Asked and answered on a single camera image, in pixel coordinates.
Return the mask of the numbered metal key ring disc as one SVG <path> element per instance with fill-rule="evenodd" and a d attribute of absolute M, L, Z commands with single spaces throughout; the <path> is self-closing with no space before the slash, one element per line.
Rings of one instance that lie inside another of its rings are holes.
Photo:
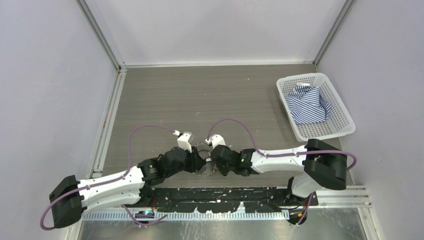
<path fill-rule="evenodd" d="M 198 150 L 199 155 L 206 160 L 206 164 L 198 171 L 193 174 L 201 177 L 211 177 L 218 171 L 218 167 L 215 162 L 211 160 L 211 153 L 213 148 L 207 145 L 205 142 L 198 142 L 193 145 Z"/>

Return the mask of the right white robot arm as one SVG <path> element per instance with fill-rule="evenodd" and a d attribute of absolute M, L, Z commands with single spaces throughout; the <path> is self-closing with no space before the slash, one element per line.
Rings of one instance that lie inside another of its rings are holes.
<path fill-rule="evenodd" d="M 326 188 L 345 190 L 347 187 L 347 153 L 321 140 L 309 139 L 306 145 L 280 150 L 235 151 L 220 135 L 205 141 L 212 151 L 210 158 L 218 171 L 248 177 L 275 171 L 298 172 L 287 184 L 285 198 L 291 205 L 299 205 L 313 192 Z"/>

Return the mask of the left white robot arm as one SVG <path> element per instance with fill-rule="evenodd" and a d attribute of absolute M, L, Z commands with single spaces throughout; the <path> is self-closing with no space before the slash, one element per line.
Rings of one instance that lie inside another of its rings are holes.
<path fill-rule="evenodd" d="M 49 195 L 53 228 L 71 226 L 83 216 L 104 208 L 136 203 L 148 207 L 154 199 L 152 186 L 182 171 L 196 173 L 206 163 L 196 147 L 192 150 L 174 147 L 111 175 L 83 180 L 69 175 Z"/>

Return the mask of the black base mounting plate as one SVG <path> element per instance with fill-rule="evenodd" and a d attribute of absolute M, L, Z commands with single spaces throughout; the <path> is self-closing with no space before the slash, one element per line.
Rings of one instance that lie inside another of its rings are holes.
<path fill-rule="evenodd" d="M 154 208 L 160 213 L 276 213 L 304 207 L 306 198 L 278 187 L 184 187 L 143 188 L 141 198 L 128 208 Z"/>

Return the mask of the blue striped shirt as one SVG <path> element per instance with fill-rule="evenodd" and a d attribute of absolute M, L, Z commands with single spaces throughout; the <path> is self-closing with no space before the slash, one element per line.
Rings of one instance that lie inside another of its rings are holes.
<path fill-rule="evenodd" d="M 332 110 L 320 88 L 309 83 L 297 83 L 284 99 L 297 125 L 324 123 Z"/>

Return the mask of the white plastic basket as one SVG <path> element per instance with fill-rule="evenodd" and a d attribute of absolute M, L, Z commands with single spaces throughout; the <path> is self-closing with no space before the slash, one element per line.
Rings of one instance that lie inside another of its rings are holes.
<path fill-rule="evenodd" d="M 331 112 L 327 121 L 313 124 L 296 124 L 289 111 L 285 96 L 293 91 L 297 83 L 307 83 L 319 87 L 325 99 L 331 104 Z M 329 78 L 323 73 L 305 73 L 283 77 L 277 80 L 279 98 L 289 119 L 295 138 L 299 142 L 308 139 L 326 140 L 352 134 L 356 126 L 343 101 Z"/>

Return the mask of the aluminium frame rail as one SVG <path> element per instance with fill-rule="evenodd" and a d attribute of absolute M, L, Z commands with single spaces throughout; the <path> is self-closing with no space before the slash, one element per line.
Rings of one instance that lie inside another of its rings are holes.
<path fill-rule="evenodd" d="M 106 155 L 111 139 L 114 122 L 120 102 L 120 97 L 127 74 L 127 67 L 123 66 L 117 73 L 113 82 L 112 90 L 107 102 L 107 108 L 100 126 L 100 134 L 97 140 L 96 149 L 93 155 L 92 165 L 88 178 L 98 178 L 103 174 Z"/>

